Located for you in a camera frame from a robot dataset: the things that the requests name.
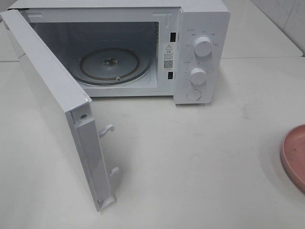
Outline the glass microwave turntable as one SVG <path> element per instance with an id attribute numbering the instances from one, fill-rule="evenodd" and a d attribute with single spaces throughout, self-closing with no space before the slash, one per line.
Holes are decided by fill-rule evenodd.
<path id="1" fill-rule="evenodd" d="M 126 48 L 100 48 L 73 54 L 68 71 L 78 81 L 96 86 L 126 83 L 142 77 L 152 64 L 150 56 Z"/>

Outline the round white door button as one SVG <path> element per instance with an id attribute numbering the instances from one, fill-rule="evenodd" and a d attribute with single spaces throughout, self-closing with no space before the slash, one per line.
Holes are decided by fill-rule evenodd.
<path id="1" fill-rule="evenodd" d="M 198 101 L 201 98 L 201 91 L 192 89 L 187 93 L 187 98 L 192 101 Z"/>

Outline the white microwave oven body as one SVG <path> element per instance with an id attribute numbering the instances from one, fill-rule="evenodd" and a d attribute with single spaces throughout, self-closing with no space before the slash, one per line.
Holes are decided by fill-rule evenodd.
<path id="1" fill-rule="evenodd" d="M 220 0 L 18 0 L 8 10 L 28 18 L 67 71 L 72 55 L 83 51 L 126 48 L 150 56 L 150 69 L 122 84 L 89 85 L 71 75 L 89 97 L 172 96 L 176 104 L 213 98 L 230 19 Z M 202 35 L 212 40 L 205 57 L 193 49 Z M 204 84 L 190 81 L 196 67 L 207 73 Z M 201 91 L 198 101 L 187 98 L 192 89 Z"/>

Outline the white timer knob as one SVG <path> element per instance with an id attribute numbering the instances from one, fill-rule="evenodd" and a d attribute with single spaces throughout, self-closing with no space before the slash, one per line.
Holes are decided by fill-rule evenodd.
<path id="1" fill-rule="evenodd" d="M 207 73 L 204 68 L 196 67 L 190 71 L 190 81 L 193 85 L 204 84 L 207 80 Z"/>

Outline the pink round plate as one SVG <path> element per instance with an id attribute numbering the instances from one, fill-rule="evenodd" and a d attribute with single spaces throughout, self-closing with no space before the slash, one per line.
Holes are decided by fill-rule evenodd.
<path id="1" fill-rule="evenodd" d="M 284 137 L 281 148 L 284 171 L 296 187 L 305 193 L 305 125 L 292 128 Z"/>

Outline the upper white power knob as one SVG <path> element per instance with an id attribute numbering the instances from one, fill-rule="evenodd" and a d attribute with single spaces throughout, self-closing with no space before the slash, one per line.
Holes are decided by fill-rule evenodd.
<path id="1" fill-rule="evenodd" d="M 212 52 L 212 40 L 207 35 L 196 38 L 193 42 L 194 53 L 199 57 L 205 57 Z"/>

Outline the white microwave door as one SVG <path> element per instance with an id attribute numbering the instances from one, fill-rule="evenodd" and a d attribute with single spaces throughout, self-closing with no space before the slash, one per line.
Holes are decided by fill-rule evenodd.
<path id="1" fill-rule="evenodd" d="M 115 201 L 109 183 L 119 172 L 107 170 L 100 139 L 113 125 L 96 127 L 91 98 L 75 81 L 18 10 L 1 13 L 31 91 L 44 120 L 52 130 L 97 211 Z"/>

